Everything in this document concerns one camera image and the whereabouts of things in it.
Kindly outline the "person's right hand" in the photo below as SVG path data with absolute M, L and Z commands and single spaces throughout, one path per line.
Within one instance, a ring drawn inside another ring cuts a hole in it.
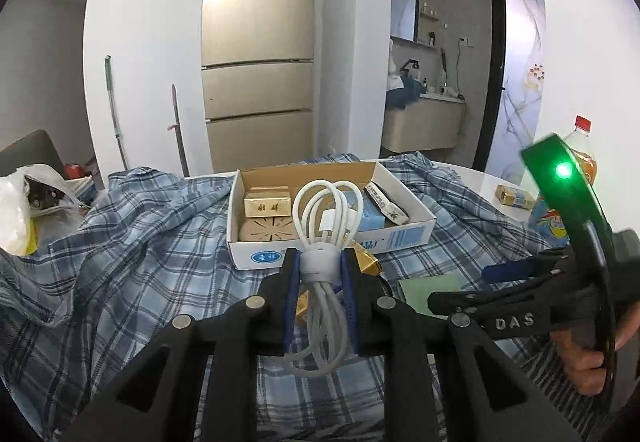
M 615 330 L 615 350 L 619 351 L 639 331 L 639 303 L 629 306 Z M 597 396 L 602 392 L 606 370 L 604 354 L 578 346 L 569 330 L 552 331 L 550 338 L 563 362 L 564 372 L 582 396 Z

